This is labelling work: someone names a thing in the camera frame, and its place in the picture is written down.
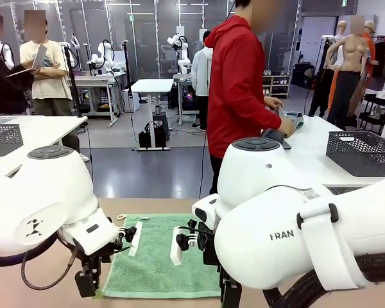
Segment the person's right hand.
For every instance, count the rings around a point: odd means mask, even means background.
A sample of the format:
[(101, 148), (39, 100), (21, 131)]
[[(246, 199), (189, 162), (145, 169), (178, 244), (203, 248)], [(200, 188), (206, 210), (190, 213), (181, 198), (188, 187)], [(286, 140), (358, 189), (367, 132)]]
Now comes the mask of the person's right hand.
[(281, 125), (278, 130), (284, 135), (285, 138), (288, 138), (292, 136), (292, 134), (294, 134), (295, 132), (294, 122), (292, 121), (292, 119), (283, 118), (281, 120)]

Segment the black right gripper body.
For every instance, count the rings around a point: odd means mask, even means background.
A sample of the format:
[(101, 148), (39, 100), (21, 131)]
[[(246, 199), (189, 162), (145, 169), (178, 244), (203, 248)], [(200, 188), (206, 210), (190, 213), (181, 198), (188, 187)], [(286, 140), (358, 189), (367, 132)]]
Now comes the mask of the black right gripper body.
[(204, 238), (203, 263), (205, 265), (218, 265), (219, 260), (215, 250), (214, 234), (205, 234)]

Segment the person's left hand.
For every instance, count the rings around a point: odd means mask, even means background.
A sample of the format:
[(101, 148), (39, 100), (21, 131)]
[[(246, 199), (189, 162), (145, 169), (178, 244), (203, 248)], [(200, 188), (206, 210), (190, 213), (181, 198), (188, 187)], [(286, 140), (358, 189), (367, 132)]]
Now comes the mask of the person's left hand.
[(265, 96), (264, 97), (264, 104), (270, 109), (276, 110), (278, 107), (281, 107), (283, 105), (283, 102), (278, 99), (271, 96)]

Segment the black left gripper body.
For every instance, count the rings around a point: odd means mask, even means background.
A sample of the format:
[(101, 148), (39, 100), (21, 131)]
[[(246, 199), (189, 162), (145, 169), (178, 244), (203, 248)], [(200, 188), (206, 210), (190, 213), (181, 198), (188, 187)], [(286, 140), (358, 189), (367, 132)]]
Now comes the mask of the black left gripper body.
[(75, 248), (73, 254), (81, 262), (80, 272), (91, 273), (92, 270), (96, 270), (96, 273), (98, 273), (101, 271), (101, 264), (110, 264), (112, 262), (112, 245), (105, 245), (90, 255), (86, 255), (78, 248)]

